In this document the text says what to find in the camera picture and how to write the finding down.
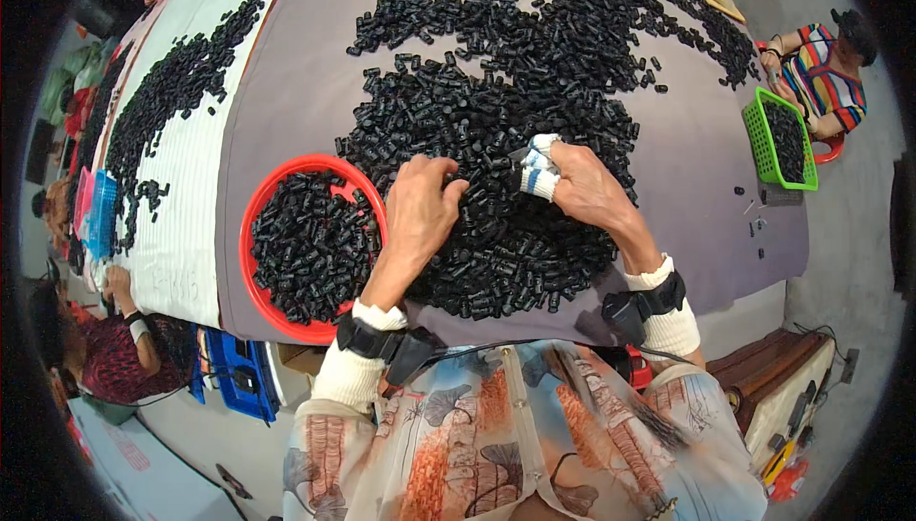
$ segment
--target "charger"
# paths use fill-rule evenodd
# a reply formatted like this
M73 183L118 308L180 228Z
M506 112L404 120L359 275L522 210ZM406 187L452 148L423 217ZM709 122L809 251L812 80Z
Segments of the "charger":
M236 389L254 396L258 394L258 375L252 368L236 366L232 371L232 381Z

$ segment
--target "green plastic basket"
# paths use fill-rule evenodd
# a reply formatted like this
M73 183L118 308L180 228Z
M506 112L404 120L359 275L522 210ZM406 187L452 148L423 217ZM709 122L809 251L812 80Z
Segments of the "green plastic basket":
M795 113L799 126L802 127L801 132L804 133L804 183L789 183L782 178L780 161L776 158L773 134L770 132L770 125L767 123L767 116L763 111L763 102L779 103L790 108ZM744 118L745 127L748 128L750 145L754 150L754 162L757 164L757 175L761 181L764 183L779 183L786 189L817 191L817 169L814 165L811 141L808 139L808 130L804 126L802 115L795 106L773 92L758 87L754 101L741 111L741 116Z

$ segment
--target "red chair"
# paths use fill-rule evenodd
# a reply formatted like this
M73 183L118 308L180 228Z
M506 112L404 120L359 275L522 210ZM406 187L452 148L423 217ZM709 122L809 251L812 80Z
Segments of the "red chair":
M812 143L819 141L830 146L829 153L814 154L814 164L818 166L823 165L840 157L840 154L843 152L843 140L845 137L846 132L840 132L837 135L831 135L823 139L812 138Z

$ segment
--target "power strip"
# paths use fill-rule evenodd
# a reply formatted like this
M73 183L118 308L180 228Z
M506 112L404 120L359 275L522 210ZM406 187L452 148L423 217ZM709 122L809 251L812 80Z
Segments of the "power strip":
M858 355L858 348L850 348L848 351L846 351L843 373L840 375L840 382L843 384L853 383L853 374L855 372L855 365L858 364Z

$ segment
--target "white wall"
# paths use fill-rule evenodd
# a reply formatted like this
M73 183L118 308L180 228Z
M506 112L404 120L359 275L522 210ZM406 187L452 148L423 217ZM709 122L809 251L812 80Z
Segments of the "white wall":
M85 39L80 38L76 32L77 23L68 20L64 26L61 40L52 52L51 61L48 65L46 76L53 69L63 65L63 60L72 52L83 46L89 46L99 39L88 34ZM28 156L31 148L31 137L35 133L35 125L41 118L40 110L36 109L32 114L31 125L29 126L29 145L26 147ZM65 136L63 128L59 128L54 134L54 141L63 139ZM35 196L42 188L47 188L51 183L57 180L57 168L52 166L48 161L48 171L45 174L45 185L26 181L22 176L19 180L22 182L22 199L19 205L19 261L22 267L22 275L38 278L45 273L45 260L48 258L48 240L51 232L45 227L42 219L36 219L32 214L32 197Z

